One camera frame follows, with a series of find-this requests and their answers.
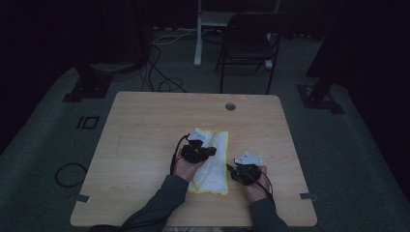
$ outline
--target black chair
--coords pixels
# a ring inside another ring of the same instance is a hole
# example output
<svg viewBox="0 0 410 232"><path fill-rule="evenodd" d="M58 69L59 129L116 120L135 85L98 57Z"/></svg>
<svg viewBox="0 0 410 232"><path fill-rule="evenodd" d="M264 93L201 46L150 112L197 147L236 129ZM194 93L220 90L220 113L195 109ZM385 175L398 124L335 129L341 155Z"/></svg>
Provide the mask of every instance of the black chair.
<svg viewBox="0 0 410 232"><path fill-rule="evenodd" d="M279 41L291 26L292 17L287 13L237 13L233 15L226 27L220 57L215 71L222 65L220 75L220 93L223 90L225 65L258 64L258 71L265 60L272 61L266 94L272 84L275 65L278 59Z"/></svg>

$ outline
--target white cloth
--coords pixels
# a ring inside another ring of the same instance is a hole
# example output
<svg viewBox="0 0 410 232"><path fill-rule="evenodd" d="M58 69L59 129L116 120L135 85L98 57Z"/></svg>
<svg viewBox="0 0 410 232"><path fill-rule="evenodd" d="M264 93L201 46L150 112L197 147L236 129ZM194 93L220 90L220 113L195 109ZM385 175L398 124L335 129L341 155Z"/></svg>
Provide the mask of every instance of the white cloth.
<svg viewBox="0 0 410 232"><path fill-rule="evenodd" d="M226 150L228 144L228 131L195 129L188 137L199 139L202 147L215 147L217 152L210 156L205 163L196 170L190 182L189 192L209 192L221 195L228 194L226 180Z"/></svg>

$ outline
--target gray carpet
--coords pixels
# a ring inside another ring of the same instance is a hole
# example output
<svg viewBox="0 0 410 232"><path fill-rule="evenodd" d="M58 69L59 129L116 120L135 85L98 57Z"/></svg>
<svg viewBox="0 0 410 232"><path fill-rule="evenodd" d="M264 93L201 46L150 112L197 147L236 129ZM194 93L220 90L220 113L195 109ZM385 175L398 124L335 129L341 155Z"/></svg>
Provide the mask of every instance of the gray carpet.
<svg viewBox="0 0 410 232"><path fill-rule="evenodd" d="M181 33L156 32L156 36ZM209 34L207 39L218 41L220 38ZM310 39L283 40L271 89L271 95L281 99L307 186L316 196L313 204L318 225L327 232L410 231L409 202L397 186L346 90L339 86L333 86L331 90L345 114L305 109L302 104L296 85L314 85L316 82L305 75L319 46L320 42ZM193 66L194 37L159 48L161 57L157 67L168 77L180 78L185 90L192 93L219 91L220 73L214 72L220 51L217 44L204 42L199 68ZM152 49L150 60L154 62L157 54ZM126 65L99 64L95 67L111 72ZM142 84L144 74L144 71L118 74L105 99L86 99L80 103L62 102L77 81L75 70L69 70L55 82L0 157L0 231L89 229L70 225L74 206L71 197L79 193L80 186L62 188L54 182L54 174L70 162L88 167L116 93L151 91ZM263 94L268 74L265 69L253 73L253 67L228 67L224 93ZM162 77L153 72L152 81L157 88ZM100 117L95 129L76 128L81 117L95 116ZM61 173L61 179L68 183L84 176L78 167L67 168ZM292 228L292 231L320 229Z"/></svg>

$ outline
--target hand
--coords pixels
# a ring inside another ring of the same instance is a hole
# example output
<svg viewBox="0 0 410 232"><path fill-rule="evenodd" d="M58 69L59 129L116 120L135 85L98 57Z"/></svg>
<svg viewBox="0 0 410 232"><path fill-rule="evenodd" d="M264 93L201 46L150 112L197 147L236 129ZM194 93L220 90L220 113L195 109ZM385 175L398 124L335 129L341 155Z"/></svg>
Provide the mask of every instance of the hand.
<svg viewBox="0 0 410 232"><path fill-rule="evenodd" d="M173 175L177 175L183 178L188 183L192 180L193 175L195 175L196 170L200 166L202 166L205 162L205 161L201 161L198 163L190 163L181 157L181 153L178 154L175 160L177 161L175 162Z"/></svg>
<svg viewBox="0 0 410 232"><path fill-rule="evenodd" d="M265 173L266 175L266 172L267 172L266 166L259 166L259 169L261 172ZM265 189L269 190L270 188L269 180L265 175L263 174L260 175L258 182ZM266 191L263 188L261 188L257 183L253 183L249 186L245 186L245 193L247 194L248 199L252 203L269 197L268 193L266 193Z"/></svg>

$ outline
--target light wood surface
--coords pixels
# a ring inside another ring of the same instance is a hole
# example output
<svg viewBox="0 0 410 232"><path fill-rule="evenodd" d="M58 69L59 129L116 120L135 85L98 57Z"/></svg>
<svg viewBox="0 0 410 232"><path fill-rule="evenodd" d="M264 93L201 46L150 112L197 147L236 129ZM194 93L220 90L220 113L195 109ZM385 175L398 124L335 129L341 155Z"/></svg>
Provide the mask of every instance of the light wood surface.
<svg viewBox="0 0 410 232"><path fill-rule="evenodd" d="M236 104L228 111L225 105ZM227 160L249 151L264 160L278 215L312 226L316 214L280 104L275 96L120 92L77 201L72 225L120 225L143 207L169 174L178 140L194 128L229 132ZM187 193L167 226L251 226L242 186L228 177L227 196Z"/></svg>

